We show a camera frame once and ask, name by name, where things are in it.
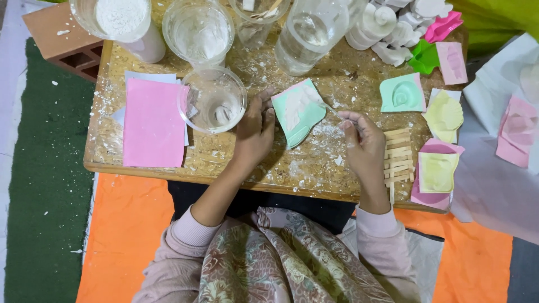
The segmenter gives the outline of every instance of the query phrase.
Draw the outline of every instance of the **yellow fabric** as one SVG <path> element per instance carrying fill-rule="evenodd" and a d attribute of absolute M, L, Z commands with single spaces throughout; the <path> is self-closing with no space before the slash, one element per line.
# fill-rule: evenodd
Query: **yellow fabric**
<path fill-rule="evenodd" d="M 431 132 L 440 140 L 456 142 L 457 129 L 464 122 L 462 106 L 458 101 L 449 97 L 443 89 L 434 97 L 424 114 Z"/>
<path fill-rule="evenodd" d="M 419 191 L 450 193 L 459 154 L 419 153 Z"/>
<path fill-rule="evenodd" d="M 511 37 L 529 32 L 539 39 L 537 0 L 448 0 L 462 12 L 469 32 L 468 57 L 496 52 Z"/>

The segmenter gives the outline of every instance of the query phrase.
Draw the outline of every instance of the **left hand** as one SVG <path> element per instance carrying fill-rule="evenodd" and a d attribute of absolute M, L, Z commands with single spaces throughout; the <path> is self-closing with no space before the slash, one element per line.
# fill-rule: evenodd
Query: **left hand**
<path fill-rule="evenodd" d="M 270 108 L 271 102 L 264 102 L 273 91 L 274 88 L 271 87 L 255 95 L 249 109 L 238 123 L 231 162 L 244 177 L 270 153 L 273 145 L 275 110 Z"/>

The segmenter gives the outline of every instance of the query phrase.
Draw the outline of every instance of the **container of white powder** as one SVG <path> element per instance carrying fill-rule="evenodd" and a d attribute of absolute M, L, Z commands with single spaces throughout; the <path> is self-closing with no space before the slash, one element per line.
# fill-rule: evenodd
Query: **container of white powder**
<path fill-rule="evenodd" d="M 209 134 L 226 132 L 245 114 L 245 86 L 224 67 L 193 70 L 182 79 L 182 84 L 189 86 L 189 91 L 178 95 L 178 110 L 193 129 Z"/>
<path fill-rule="evenodd" d="M 156 63 L 165 45 L 151 20 L 150 0 L 69 0 L 75 20 L 90 34 L 114 40 L 140 61 Z"/>
<path fill-rule="evenodd" d="M 234 42 L 234 21 L 217 2 L 174 1 L 163 16 L 163 35 L 193 68 L 224 66 Z"/>

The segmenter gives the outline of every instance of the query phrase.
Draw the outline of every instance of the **water bottle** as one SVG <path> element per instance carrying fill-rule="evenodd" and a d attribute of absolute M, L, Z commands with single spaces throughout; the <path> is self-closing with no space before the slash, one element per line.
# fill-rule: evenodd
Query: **water bottle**
<path fill-rule="evenodd" d="M 295 1 L 283 26 L 275 59 L 285 73 L 303 75 L 361 18 L 368 0 Z"/>

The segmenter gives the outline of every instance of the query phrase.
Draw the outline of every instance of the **right hand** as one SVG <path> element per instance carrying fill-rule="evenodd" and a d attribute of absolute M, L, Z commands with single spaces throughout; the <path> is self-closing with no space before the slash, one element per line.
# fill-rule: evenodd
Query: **right hand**
<path fill-rule="evenodd" d="M 384 132 L 365 114 L 340 111 L 347 146 L 347 161 L 364 187 L 384 186 Z M 359 126 L 359 134 L 354 125 Z"/>

